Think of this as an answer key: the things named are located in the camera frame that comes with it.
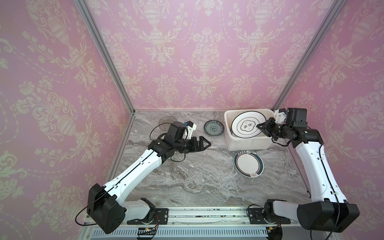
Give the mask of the white clover emblem plate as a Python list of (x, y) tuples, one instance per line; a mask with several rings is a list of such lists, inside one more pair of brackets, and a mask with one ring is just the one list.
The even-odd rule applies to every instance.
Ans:
[(266, 117), (257, 111), (248, 111), (239, 114), (232, 122), (231, 130), (234, 136), (241, 139), (257, 137), (262, 131), (257, 125), (266, 121)]

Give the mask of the white plastic bin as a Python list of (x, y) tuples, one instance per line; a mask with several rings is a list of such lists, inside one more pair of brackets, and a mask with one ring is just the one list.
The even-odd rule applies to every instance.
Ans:
[(241, 139), (238, 137), (231, 136), (229, 128), (232, 125), (233, 120), (236, 116), (241, 113), (248, 111), (257, 111), (262, 113), (266, 120), (273, 117), (275, 118), (274, 112), (269, 109), (255, 109), (255, 110), (229, 110), (224, 113), (225, 118), (225, 140), (227, 148), (230, 151), (242, 151), (242, 150), (266, 150), (272, 144), (272, 139), (261, 133), (257, 137), (250, 139)]

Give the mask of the green rim Hao Wei plate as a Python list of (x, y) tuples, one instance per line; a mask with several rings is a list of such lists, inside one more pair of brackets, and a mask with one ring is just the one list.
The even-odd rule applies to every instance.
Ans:
[(234, 134), (234, 132), (233, 132), (233, 130), (232, 130), (232, 127), (229, 128), (229, 131), (230, 131), (231, 136), (237, 137), (237, 136)]

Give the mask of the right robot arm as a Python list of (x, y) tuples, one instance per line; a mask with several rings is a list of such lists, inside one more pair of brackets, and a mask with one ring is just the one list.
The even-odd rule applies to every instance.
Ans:
[(267, 200), (264, 218), (270, 223), (279, 218), (298, 222), (305, 230), (341, 233), (360, 215), (356, 204), (350, 204), (342, 193), (327, 161), (324, 141), (318, 130), (309, 128), (307, 110), (289, 108), (283, 123), (269, 118), (258, 129), (273, 140), (285, 139), (299, 155), (306, 172), (311, 203), (293, 204)]

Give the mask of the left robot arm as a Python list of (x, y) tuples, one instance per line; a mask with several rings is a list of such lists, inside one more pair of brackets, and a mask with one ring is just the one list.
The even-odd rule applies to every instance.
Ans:
[(123, 222), (156, 219), (155, 205), (146, 198), (128, 202), (132, 190), (153, 170), (175, 153), (186, 155), (203, 152), (212, 144), (205, 137), (194, 137), (196, 125), (173, 122), (165, 134), (152, 140), (144, 153), (125, 171), (104, 185), (95, 184), (89, 190), (87, 214), (105, 234), (115, 231)]

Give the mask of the small blue patterned plate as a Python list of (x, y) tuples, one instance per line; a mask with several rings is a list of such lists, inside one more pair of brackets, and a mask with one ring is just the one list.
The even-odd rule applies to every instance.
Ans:
[(210, 120), (205, 123), (204, 131), (210, 136), (220, 136), (224, 132), (224, 125), (220, 121)]

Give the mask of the smoky grey glass plate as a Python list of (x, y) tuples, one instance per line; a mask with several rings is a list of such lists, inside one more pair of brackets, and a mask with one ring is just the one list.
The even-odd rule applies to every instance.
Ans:
[(161, 118), (158, 123), (160, 130), (163, 132), (167, 132), (170, 125), (175, 121), (177, 121), (177, 118), (174, 116), (166, 116)]

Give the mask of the green red rim plate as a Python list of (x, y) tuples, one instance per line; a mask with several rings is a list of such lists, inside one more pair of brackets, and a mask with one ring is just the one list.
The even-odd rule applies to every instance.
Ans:
[(244, 177), (257, 178), (264, 169), (261, 157), (253, 151), (239, 151), (234, 156), (235, 169)]

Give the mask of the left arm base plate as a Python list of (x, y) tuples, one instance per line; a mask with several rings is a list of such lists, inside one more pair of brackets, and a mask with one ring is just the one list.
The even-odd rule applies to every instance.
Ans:
[(167, 225), (169, 217), (168, 208), (155, 209), (154, 216), (150, 220), (131, 220), (127, 225)]

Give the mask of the aluminium mounting rail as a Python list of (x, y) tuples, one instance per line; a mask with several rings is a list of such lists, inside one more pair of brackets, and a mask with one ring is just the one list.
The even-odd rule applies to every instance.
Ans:
[[(262, 208), (265, 217), (283, 217), (290, 219), (291, 222), (300, 223), (303, 227), (306, 224), (305, 216), (310, 214), (304, 213), (304, 207), (313, 205), (297, 205), (284, 201), (266, 202), (264, 207), (259, 205), (250, 205), (247, 208), (240, 207), (204, 207), (204, 208), (168, 208), (169, 219), (174, 218), (200, 218), (200, 219), (218, 219), (218, 218), (247, 218), (246, 210), (254, 206)], [(122, 223), (131, 220), (150, 220), (154, 216), (156, 208), (146, 199), (137, 202), (124, 202), (123, 205), (117, 203), (106, 203), (104, 205), (91, 204), (87, 207), (88, 215), (95, 221), (106, 234), (116, 230)]]

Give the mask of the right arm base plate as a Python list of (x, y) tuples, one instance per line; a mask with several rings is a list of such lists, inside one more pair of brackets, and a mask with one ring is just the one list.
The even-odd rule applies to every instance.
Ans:
[(254, 206), (247, 209), (246, 214), (251, 225), (289, 225), (291, 223), (290, 219), (283, 217), (265, 217), (264, 210)]

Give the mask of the right aluminium corner post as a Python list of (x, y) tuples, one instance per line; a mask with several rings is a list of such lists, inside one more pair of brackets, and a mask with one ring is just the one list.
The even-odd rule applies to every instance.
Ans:
[(290, 75), (285, 87), (283, 88), (282, 92), (280, 93), (279, 97), (277, 98), (277, 101), (273, 105), (272, 110), (278, 110), (281, 109), (286, 98), (289, 96), (291, 90), (294, 88), (294, 85), (296, 84), (297, 80), (299, 79), (301, 73), (305, 69), (306, 65), (316, 52), (318, 46), (321, 44), (322, 40), (326, 36), (327, 32), (331, 28), (331, 25), (339, 15), (340, 11), (344, 7), (346, 0), (336, 0), (333, 1), (329, 10), (327, 11), (324, 19), (322, 20), (320, 26), (316, 30), (312, 40), (310, 41), (308, 47), (305, 49), (304, 54), (300, 58), (298, 64), (296, 65), (295, 69), (293, 70), (292, 74)]

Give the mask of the aluminium corner post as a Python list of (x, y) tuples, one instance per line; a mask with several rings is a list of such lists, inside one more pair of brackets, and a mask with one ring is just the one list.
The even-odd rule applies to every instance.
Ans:
[(104, 63), (106, 65), (106, 68), (108, 69), (109, 73), (112, 76), (112, 79), (117, 86), (117, 89), (123, 99), (123, 102), (125, 103), (127, 109), (129, 110), (129, 113), (131, 115), (135, 114), (135, 110), (133, 107), (133, 104), (128, 96), (128, 93), (125, 89), (125, 86), (120, 78), (120, 75), (117, 71), (117, 68), (115, 67), (111, 54), (109, 53), (107, 46), (103, 40), (101, 31), (99, 30), (94, 18), (92, 17), (92, 14), (89, 10), (89, 7), (87, 6), (86, 1), (84, 0), (74, 0), (95, 44), (97, 49), (99, 50), (99, 53), (101, 57), (104, 60)]
[(296, 65), (295, 69), (293, 70), (292, 74), (290, 75), (285, 87), (283, 88), (282, 92), (280, 93), (279, 97), (277, 98), (277, 101), (273, 105), (272, 110), (278, 110), (281, 109), (286, 98), (289, 96), (291, 90), (294, 88), (294, 85), (296, 84), (297, 80), (299, 79), (301, 73), (305, 69), (306, 65), (316, 52), (318, 46), (321, 44), (322, 40), (326, 36), (327, 32), (331, 28), (331, 25), (339, 15), (340, 11), (344, 7), (346, 0), (336, 0), (333, 1), (329, 10), (327, 11), (324, 19), (322, 20), (320, 26), (316, 30), (312, 40), (310, 41), (308, 47), (305, 49), (304, 54), (300, 58), (298, 64)]

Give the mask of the left aluminium corner post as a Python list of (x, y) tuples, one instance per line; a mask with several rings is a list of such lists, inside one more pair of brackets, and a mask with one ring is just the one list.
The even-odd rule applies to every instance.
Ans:
[(103, 40), (101, 31), (99, 30), (94, 18), (92, 17), (92, 14), (89, 10), (89, 7), (87, 6), (86, 1), (84, 0), (74, 0), (95, 44), (97, 49), (99, 50), (99, 53), (101, 57), (104, 60), (104, 63), (106, 65), (106, 68), (108, 69), (109, 73), (112, 76), (112, 79), (117, 86), (117, 89), (123, 99), (123, 102), (125, 103), (127, 109), (129, 110), (129, 113), (131, 115), (135, 114), (135, 110), (133, 107), (133, 104), (128, 96), (128, 93), (125, 89), (125, 86), (120, 78), (120, 75), (117, 71), (117, 68), (115, 67), (111, 54), (109, 53), (107, 46)]

